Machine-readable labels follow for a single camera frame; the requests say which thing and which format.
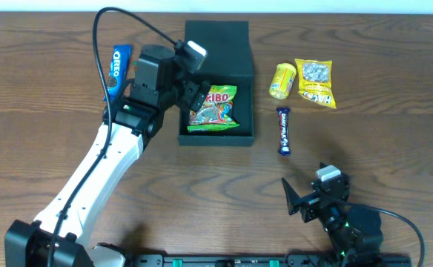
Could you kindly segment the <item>blue Oreo cookie pack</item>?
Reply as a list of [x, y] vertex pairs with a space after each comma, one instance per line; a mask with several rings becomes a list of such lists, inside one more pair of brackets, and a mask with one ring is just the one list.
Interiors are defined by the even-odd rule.
[[106, 82], [111, 102], [118, 96], [119, 89], [126, 79], [132, 50], [133, 46], [131, 44], [116, 44], [113, 46], [108, 80]]

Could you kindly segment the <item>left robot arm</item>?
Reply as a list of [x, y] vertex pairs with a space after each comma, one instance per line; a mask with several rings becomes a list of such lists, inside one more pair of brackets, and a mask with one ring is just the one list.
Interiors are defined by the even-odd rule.
[[193, 74], [207, 57], [193, 41], [174, 48], [145, 45], [134, 79], [127, 80], [105, 112], [85, 158], [67, 184], [32, 223], [15, 220], [4, 237], [7, 266], [126, 266], [114, 245], [90, 248], [100, 211], [118, 182], [162, 127], [167, 109], [197, 111], [210, 89]]

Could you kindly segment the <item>green Haribo gummy bag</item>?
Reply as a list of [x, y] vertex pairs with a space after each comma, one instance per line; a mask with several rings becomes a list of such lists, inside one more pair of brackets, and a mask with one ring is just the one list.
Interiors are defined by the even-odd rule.
[[235, 85], [212, 85], [201, 108], [190, 111], [188, 132], [225, 131], [239, 127], [233, 119]]

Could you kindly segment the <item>dark green lidded box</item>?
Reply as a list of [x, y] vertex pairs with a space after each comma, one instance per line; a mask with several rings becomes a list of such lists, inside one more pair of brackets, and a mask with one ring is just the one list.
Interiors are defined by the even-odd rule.
[[254, 143], [254, 66], [247, 21], [189, 20], [185, 40], [205, 48], [208, 55], [196, 72], [199, 82], [237, 87], [231, 118], [239, 125], [224, 131], [189, 132], [189, 112], [179, 114], [181, 146], [251, 146]]

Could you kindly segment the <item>yellow Hacks candy bag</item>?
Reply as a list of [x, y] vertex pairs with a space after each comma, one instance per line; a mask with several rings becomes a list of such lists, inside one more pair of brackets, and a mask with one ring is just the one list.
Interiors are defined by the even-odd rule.
[[337, 108], [332, 91], [332, 61], [295, 59], [302, 98], [327, 108]]

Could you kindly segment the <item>yellow plastic candy jar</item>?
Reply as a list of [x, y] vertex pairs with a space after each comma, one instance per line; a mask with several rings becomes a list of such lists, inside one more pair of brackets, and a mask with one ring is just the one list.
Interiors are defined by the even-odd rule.
[[289, 63], [278, 64], [269, 87], [269, 94], [275, 99], [286, 99], [297, 75], [295, 66]]

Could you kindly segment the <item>purple Dairy Milk bar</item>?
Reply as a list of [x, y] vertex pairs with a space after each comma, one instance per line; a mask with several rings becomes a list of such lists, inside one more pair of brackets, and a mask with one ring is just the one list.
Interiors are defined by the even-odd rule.
[[288, 156], [291, 154], [291, 150], [289, 147], [289, 138], [288, 138], [288, 114], [290, 112], [290, 108], [277, 108], [277, 115], [279, 120], [280, 127], [280, 148], [279, 153], [283, 156]]

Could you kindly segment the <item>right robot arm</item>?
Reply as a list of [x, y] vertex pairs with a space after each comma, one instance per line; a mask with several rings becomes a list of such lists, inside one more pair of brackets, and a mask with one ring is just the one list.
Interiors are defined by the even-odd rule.
[[319, 220], [333, 252], [321, 257], [318, 266], [379, 266], [383, 241], [381, 218], [377, 211], [348, 203], [350, 178], [333, 165], [320, 163], [312, 192], [301, 197], [282, 179], [288, 213], [301, 214], [305, 223]]

